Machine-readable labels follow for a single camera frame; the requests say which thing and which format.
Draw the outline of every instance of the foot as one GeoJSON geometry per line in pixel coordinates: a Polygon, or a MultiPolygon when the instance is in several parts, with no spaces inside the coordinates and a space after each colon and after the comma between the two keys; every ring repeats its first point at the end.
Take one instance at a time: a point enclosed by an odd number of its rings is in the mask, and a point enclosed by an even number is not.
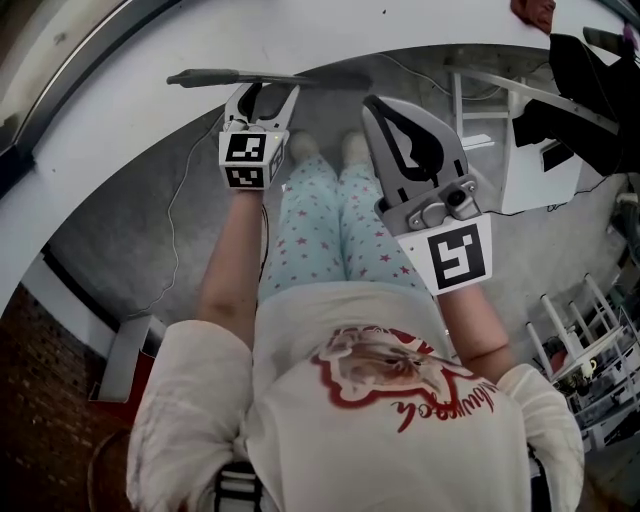
{"type": "Polygon", "coordinates": [[[296,132],[289,140],[289,152],[293,161],[300,164],[307,158],[320,154],[320,147],[307,132],[296,132]]]}
{"type": "Polygon", "coordinates": [[[362,132],[349,132],[342,141],[342,162],[344,168],[356,164],[371,165],[369,146],[362,132]]]}

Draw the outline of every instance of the star print pants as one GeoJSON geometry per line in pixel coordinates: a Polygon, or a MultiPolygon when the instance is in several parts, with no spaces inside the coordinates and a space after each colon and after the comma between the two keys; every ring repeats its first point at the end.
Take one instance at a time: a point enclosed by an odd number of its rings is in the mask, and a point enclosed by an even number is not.
{"type": "Polygon", "coordinates": [[[426,290],[373,211],[381,197],[373,169],[340,178],[320,155],[300,163],[282,199],[278,238],[260,283],[260,302],[302,284],[374,281],[426,290]]]}

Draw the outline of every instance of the sleeve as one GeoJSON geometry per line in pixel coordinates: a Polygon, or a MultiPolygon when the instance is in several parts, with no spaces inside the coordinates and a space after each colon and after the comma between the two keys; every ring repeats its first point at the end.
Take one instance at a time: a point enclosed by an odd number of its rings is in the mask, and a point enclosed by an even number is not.
{"type": "Polygon", "coordinates": [[[127,496],[136,510],[195,510],[251,405],[251,351],[220,326],[172,325],[129,442],[127,496]]]}
{"type": "Polygon", "coordinates": [[[547,474],[552,510],[574,512],[582,492],[584,448],[564,396],[527,364],[509,370],[497,386],[522,410],[527,443],[547,474]]]}

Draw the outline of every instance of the red print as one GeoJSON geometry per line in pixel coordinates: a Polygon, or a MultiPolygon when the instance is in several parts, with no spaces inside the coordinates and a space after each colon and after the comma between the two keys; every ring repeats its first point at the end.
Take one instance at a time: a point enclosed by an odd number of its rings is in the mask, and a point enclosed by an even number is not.
{"type": "Polygon", "coordinates": [[[329,399],[356,409],[385,401],[403,416],[398,433],[413,420],[455,420],[477,409],[494,409],[498,388],[465,368],[437,357],[420,338],[380,327],[334,332],[312,362],[321,367],[329,399]]]}

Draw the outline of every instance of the white shirt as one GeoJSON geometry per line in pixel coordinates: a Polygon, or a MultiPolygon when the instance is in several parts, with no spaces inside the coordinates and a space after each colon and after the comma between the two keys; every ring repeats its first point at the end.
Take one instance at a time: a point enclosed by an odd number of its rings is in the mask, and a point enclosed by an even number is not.
{"type": "Polygon", "coordinates": [[[424,294],[299,286],[258,310],[253,354],[222,327],[167,330],[131,435],[128,495],[190,510],[248,458],[281,511],[526,511],[527,444],[554,511],[573,511],[582,440],[562,395],[521,365],[497,385],[449,361],[424,294]]]}

